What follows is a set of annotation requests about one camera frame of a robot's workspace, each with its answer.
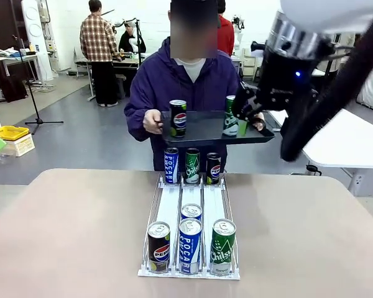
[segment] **black tray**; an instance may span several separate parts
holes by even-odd
[[[186,134],[183,138],[174,138],[170,134],[170,112],[162,112],[163,139],[172,147],[200,147],[267,143],[275,137],[269,130],[258,132],[248,127],[245,136],[228,137],[223,135],[224,112],[186,112]]]

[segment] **blue can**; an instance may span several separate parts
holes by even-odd
[[[167,148],[164,151],[164,170],[166,175],[166,183],[178,183],[178,161],[179,158],[177,148]]]
[[[196,204],[187,204],[181,208],[181,219],[197,219],[201,221],[201,207]]]
[[[180,272],[196,274],[200,265],[201,223],[197,219],[180,222]]]

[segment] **hand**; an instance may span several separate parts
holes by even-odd
[[[163,132],[162,115],[158,110],[147,110],[143,124],[147,132],[156,135],[161,135]]]
[[[260,118],[262,120],[265,120],[265,117],[264,117],[264,114],[263,113],[260,113],[260,114],[257,114],[256,115],[257,118]],[[256,123],[256,124],[253,124],[253,126],[260,132],[261,130],[264,129],[264,125],[262,123]]]

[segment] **man in plaid shirt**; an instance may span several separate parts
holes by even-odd
[[[88,4],[91,14],[81,24],[81,52],[91,62],[97,104],[113,107],[119,92],[112,61],[118,55],[116,39],[111,24],[101,18],[101,1],[90,0]]]

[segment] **white tower fan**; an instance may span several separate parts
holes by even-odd
[[[37,58],[39,59],[42,80],[50,81],[53,79],[48,51],[45,45],[42,23],[40,21],[39,8],[36,0],[22,0],[22,13],[24,15],[27,38],[35,47]]]

